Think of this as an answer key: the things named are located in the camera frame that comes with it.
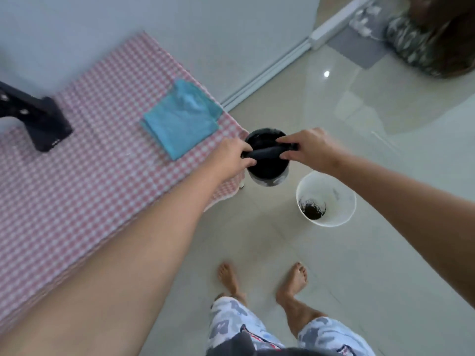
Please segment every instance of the gray rug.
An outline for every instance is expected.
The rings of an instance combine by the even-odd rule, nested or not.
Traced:
[[[384,39],[384,30],[388,18],[395,13],[396,8],[385,0],[380,0],[375,5],[382,8],[380,13],[377,15],[365,14],[363,17],[368,18],[366,26],[372,30],[372,36],[377,39]],[[385,42],[362,37],[348,25],[330,39],[327,44],[363,69],[371,68],[391,51]]]

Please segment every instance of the hand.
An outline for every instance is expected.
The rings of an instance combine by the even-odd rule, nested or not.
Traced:
[[[284,160],[298,161],[314,170],[330,174],[348,152],[334,141],[323,129],[303,130],[293,135],[279,137],[277,142],[298,143],[298,151],[286,151]]]
[[[253,158],[241,158],[243,151],[252,151],[251,145],[240,138],[225,138],[211,152],[204,166],[210,167],[213,175],[218,177],[218,181],[223,182],[257,163]]]

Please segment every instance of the tablecloth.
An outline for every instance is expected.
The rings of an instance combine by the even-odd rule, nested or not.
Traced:
[[[74,133],[47,154],[24,127],[0,135],[0,332],[196,168],[224,137],[247,132],[228,114],[173,162],[139,125],[176,78],[199,85],[145,32],[54,96]],[[210,205],[231,197],[243,175]]]

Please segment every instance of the folded blue cloth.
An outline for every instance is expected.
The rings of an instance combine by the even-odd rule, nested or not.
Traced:
[[[143,116],[142,126],[175,161],[219,128],[223,110],[198,86],[175,80],[173,88]]]

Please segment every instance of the shorts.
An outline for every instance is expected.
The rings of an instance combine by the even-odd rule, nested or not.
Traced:
[[[281,349],[285,346],[267,332],[261,320],[246,306],[232,297],[221,297],[211,306],[210,331],[206,350],[248,332],[256,350]],[[323,348],[350,356],[374,356],[368,343],[341,322],[319,317],[309,322],[298,334],[298,347]]]

